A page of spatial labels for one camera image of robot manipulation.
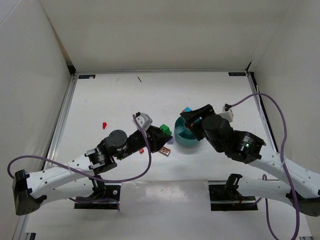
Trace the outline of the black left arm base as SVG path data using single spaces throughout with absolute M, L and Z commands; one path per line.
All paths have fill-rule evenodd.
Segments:
M 105 183 L 91 180 L 92 193 L 88 196 L 77 196 L 74 199 L 74 209 L 77 210 L 120 210 L 120 183 Z

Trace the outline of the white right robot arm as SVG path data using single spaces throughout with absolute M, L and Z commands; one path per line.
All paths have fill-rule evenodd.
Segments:
M 320 175 L 285 158 L 268 147 L 263 139 L 247 131 L 235 130 L 231 109 L 215 113 L 210 104 L 180 113 L 185 125 L 198 141 L 206 139 L 229 159 L 258 168 L 275 177 L 261 180 L 232 173 L 224 187 L 217 191 L 229 201 L 256 196 L 276 200 L 290 206 L 297 201 L 299 212 L 320 215 Z

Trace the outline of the green square lego brick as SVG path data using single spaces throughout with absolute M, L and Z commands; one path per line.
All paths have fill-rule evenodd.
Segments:
M 159 128 L 161 129 L 161 131 L 162 131 L 165 135 L 167 135 L 167 136 L 171 136 L 171 135 L 172 135 L 172 132 L 171 132 L 170 128 L 169 128 L 167 125 L 162 124 Z

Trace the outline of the large teal lego brick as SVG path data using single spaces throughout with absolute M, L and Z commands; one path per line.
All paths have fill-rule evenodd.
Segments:
M 192 111 L 192 109 L 189 108 L 189 107 L 186 107 L 186 108 L 183 110 L 183 112 L 191 112 L 191 111 Z

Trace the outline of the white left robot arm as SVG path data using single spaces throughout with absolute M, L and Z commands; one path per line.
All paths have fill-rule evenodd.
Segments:
M 13 179 L 12 190 L 15 213 L 28 215 L 50 202 L 70 199 L 84 205 L 97 202 L 117 203 L 106 191 L 105 184 L 118 184 L 122 180 L 107 180 L 102 173 L 117 167 L 116 160 L 123 160 L 147 148 L 151 155 L 172 138 L 168 126 L 149 126 L 137 129 L 131 135 L 117 129 L 105 137 L 95 148 L 67 162 L 36 172 L 24 169 L 9 173 Z

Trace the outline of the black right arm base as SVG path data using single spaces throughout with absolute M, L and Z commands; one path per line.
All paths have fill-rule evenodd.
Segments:
M 238 192 L 239 181 L 243 176 L 232 173 L 226 182 L 208 183 L 210 210 L 212 212 L 257 211 L 255 196 L 244 196 Z

